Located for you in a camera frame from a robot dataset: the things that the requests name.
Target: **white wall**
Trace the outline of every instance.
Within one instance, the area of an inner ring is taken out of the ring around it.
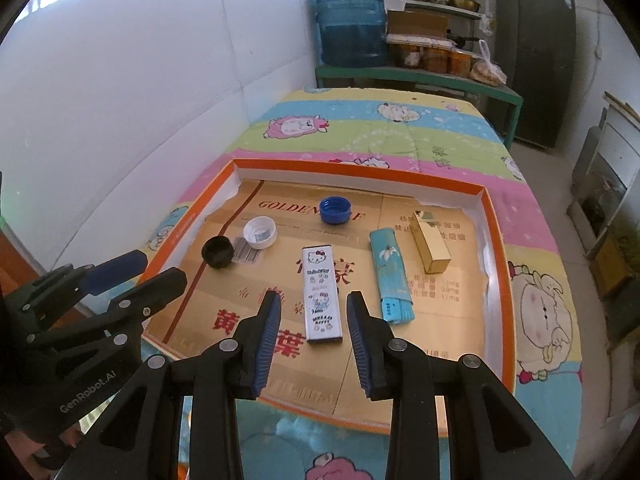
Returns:
[[[640,112],[640,58],[618,20],[602,0],[575,0],[575,3],[574,79],[557,145],[572,167],[580,155],[587,130],[600,120],[606,105],[602,99],[605,90]],[[598,28],[600,60],[594,55]]]
[[[32,0],[0,45],[2,214],[45,269],[144,243],[189,183],[314,86],[305,0]]]

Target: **blue water bottle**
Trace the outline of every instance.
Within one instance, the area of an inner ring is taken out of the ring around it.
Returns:
[[[350,68],[386,64],[384,0],[316,0],[321,59]]]

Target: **gray refrigerator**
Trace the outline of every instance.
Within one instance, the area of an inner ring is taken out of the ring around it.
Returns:
[[[574,0],[496,0],[495,62],[524,103],[516,138],[552,148],[566,109],[575,60]],[[503,131],[506,110],[486,116]]]

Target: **bed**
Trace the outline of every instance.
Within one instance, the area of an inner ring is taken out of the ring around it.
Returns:
[[[580,336],[571,291],[533,193],[471,104],[384,89],[290,94],[185,190],[143,248],[150,259],[143,277],[166,266],[169,253],[182,251],[180,261],[186,247],[179,240],[196,216],[221,205],[201,210],[210,198],[207,189],[230,161],[242,160],[373,167],[482,186],[495,211],[506,263],[501,278],[513,301],[514,396],[571,466],[582,399]],[[194,204],[200,204],[197,215]],[[261,402],[241,402],[238,420],[248,479],[316,480],[333,470],[342,476],[331,478],[384,478],[386,434],[328,424]],[[441,443],[441,468],[448,478],[446,439]]]

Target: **green shelf frame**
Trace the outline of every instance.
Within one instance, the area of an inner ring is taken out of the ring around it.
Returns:
[[[325,87],[325,79],[378,79],[386,81],[405,81],[421,85],[434,85],[451,90],[459,90],[469,94],[486,95],[489,98],[505,102],[509,105],[506,120],[506,130],[499,132],[504,139],[507,150],[511,149],[511,143],[516,133],[520,110],[523,99],[512,89],[505,85],[489,86],[465,77],[449,74],[438,74],[413,68],[400,68],[397,66],[377,66],[373,68],[344,68],[340,66],[321,65],[316,68],[318,88]]]

